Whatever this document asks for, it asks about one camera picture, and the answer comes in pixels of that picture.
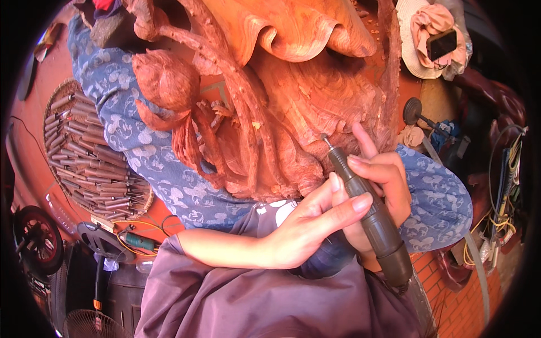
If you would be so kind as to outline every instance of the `tray of chisels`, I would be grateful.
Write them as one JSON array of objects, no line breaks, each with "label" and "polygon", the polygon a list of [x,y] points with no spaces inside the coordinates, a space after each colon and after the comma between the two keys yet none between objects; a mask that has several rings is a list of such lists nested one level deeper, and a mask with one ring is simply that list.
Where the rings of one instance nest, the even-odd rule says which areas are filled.
[{"label": "tray of chisels", "polygon": [[147,212],[154,194],[133,172],[124,153],[103,138],[96,107],[73,78],[51,95],[43,133],[51,171],[64,193],[107,220],[130,220]]}]

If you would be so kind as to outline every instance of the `wooden sculpture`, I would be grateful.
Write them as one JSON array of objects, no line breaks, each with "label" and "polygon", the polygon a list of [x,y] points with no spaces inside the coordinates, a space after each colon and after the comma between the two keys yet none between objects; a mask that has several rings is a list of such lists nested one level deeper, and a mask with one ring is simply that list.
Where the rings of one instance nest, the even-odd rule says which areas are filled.
[{"label": "wooden sculpture", "polygon": [[[138,37],[169,37],[196,52],[191,64],[164,50],[135,55],[142,93],[171,113],[136,104],[150,128],[173,130],[175,155],[215,188],[264,201],[306,196],[332,170],[319,134],[358,154],[354,121],[380,151],[396,146],[400,38],[392,0],[379,0],[372,14],[378,32],[368,32],[348,0],[179,0],[192,31],[172,26],[151,0],[124,1]],[[198,99],[199,76],[217,74],[231,109]],[[203,159],[215,173],[202,170]]]}]

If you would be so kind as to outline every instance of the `red wheel rim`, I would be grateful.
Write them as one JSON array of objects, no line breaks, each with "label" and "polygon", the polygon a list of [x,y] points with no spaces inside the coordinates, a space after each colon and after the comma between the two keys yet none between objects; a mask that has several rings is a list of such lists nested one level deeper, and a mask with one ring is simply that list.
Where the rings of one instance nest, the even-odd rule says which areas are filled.
[{"label": "red wheel rim", "polygon": [[22,236],[38,222],[41,224],[43,235],[41,238],[38,238],[39,245],[37,245],[31,252],[35,254],[35,258],[38,262],[47,263],[55,256],[58,243],[51,224],[49,224],[49,221],[47,221],[43,215],[38,213],[26,214],[19,224],[22,234],[19,234],[21,238],[18,238],[18,240],[21,240]]}]

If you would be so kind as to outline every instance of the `black handle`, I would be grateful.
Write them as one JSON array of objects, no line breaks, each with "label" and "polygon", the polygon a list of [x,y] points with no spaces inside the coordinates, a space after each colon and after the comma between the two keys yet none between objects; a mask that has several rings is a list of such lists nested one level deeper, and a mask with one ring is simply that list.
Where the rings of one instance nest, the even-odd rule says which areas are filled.
[{"label": "black handle", "polygon": [[101,311],[103,304],[103,280],[105,272],[103,265],[105,264],[105,256],[98,256],[98,267],[96,268],[96,284],[94,285],[94,308]]},{"label": "black handle", "polygon": [[387,283],[393,287],[407,284],[413,274],[413,267],[389,210],[375,193],[370,182],[357,176],[347,165],[347,156],[340,147],[333,147],[328,155],[337,173],[342,177],[350,197],[366,192],[372,194],[374,202],[361,219],[362,228],[374,249]]}]

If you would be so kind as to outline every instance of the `red brick wall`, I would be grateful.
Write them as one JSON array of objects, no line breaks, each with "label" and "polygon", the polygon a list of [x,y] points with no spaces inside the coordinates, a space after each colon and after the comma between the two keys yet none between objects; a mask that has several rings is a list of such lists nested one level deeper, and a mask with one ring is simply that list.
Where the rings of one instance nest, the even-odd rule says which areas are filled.
[{"label": "red brick wall", "polygon": [[[468,284],[458,293],[447,289],[441,279],[432,253],[412,255],[419,280],[432,306],[441,338],[477,337],[483,331],[483,297],[479,277],[474,271]],[[490,315],[502,300],[500,278],[495,269],[487,278],[489,284]]]}]

